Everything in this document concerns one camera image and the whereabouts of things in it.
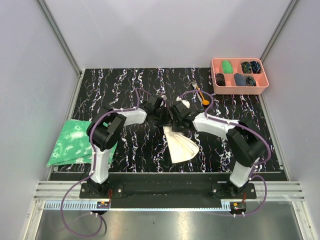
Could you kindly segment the white cloth napkin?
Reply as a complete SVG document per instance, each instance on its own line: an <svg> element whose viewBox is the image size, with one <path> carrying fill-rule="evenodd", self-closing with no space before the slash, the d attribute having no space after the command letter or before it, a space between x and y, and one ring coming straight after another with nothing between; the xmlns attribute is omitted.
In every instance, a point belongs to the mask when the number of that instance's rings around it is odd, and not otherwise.
<svg viewBox="0 0 320 240"><path fill-rule="evenodd" d="M164 126L163 132L173 164L187 162L198 154L198 145L181 132L173 132L171 126Z"/></svg>

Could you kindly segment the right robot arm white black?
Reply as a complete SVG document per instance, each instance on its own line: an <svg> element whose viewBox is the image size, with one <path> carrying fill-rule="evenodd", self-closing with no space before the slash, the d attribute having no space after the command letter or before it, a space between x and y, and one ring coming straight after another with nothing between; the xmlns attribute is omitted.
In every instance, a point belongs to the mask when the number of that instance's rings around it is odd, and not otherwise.
<svg viewBox="0 0 320 240"><path fill-rule="evenodd" d="M252 177L258 160L265 152L265 161L271 157L271 149L256 124L249 118L230 120L212 116L207 112L194 112L181 100L175 102L169 110L172 113L174 132L193 130L214 135L228 142L235 158L235 165L229 177L231 183L227 185L227 192L235 199L243 195L244 185Z"/></svg>

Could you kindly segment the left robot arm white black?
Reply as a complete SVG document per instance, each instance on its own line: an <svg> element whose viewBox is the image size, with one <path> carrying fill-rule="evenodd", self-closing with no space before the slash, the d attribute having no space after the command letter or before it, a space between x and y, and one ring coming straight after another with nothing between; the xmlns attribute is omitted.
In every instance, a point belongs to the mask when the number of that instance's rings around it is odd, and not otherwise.
<svg viewBox="0 0 320 240"><path fill-rule="evenodd" d="M92 148L88 182L93 182L90 192L95 197L103 198L108 193L108 186L104 182L109 178L109 158L123 128L152 121L160 126L170 123L166 99L165 96L152 94L147 101L133 108L115 109L107 105L92 118L86 133Z"/></svg>

